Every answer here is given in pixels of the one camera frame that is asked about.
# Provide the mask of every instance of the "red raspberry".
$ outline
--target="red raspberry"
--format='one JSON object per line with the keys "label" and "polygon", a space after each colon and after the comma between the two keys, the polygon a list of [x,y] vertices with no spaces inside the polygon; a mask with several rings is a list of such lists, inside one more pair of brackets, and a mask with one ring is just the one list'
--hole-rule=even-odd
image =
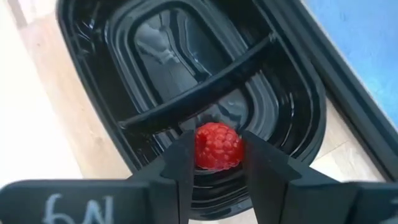
{"label": "red raspberry", "polygon": [[195,162],[209,170],[226,170],[243,160],[243,142],[235,130],[221,123],[199,127],[195,136]]}

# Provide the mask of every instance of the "plastic container compartment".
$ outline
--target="plastic container compartment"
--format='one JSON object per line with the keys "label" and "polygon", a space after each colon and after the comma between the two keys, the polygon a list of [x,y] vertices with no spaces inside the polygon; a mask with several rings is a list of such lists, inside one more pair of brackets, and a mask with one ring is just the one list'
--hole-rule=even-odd
{"label": "plastic container compartment", "polygon": [[[306,163],[319,151],[322,83],[251,1],[69,0],[59,2],[58,21],[133,172],[209,121],[248,129]],[[226,218],[251,206],[241,166],[196,170],[191,218]]]}

